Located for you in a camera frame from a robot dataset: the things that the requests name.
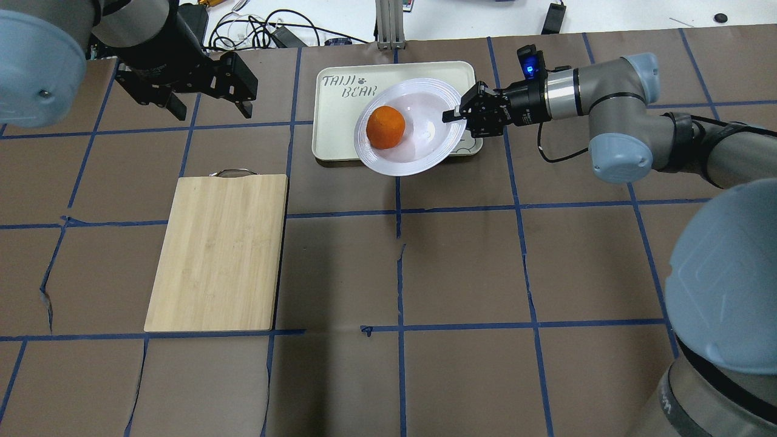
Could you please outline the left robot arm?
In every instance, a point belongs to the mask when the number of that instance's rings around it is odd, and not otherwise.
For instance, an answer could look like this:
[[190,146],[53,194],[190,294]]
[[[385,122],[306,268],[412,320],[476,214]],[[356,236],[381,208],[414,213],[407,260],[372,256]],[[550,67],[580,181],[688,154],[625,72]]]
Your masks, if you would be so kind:
[[117,80],[139,105],[183,121],[178,95],[199,92],[252,116],[255,74],[236,52],[209,57],[177,1],[3,1],[3,124],[46,127],[66,117],[85,78],[91,37],[118,58]]

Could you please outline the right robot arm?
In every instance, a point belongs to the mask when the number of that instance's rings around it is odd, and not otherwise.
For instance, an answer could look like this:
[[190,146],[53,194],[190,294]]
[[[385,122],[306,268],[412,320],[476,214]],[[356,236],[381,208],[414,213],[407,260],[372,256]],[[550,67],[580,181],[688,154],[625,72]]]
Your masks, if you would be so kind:
[[517,50],[521,81],[476,82],[444,110],[475,138],[508,125],[585,117],[592,174],[611,185],[705,183],[678,235],[663,285],[677,357],[629,436],[775,435],[775,132],[693,113],[652,112],[653,53],[590,66],[546,67]]

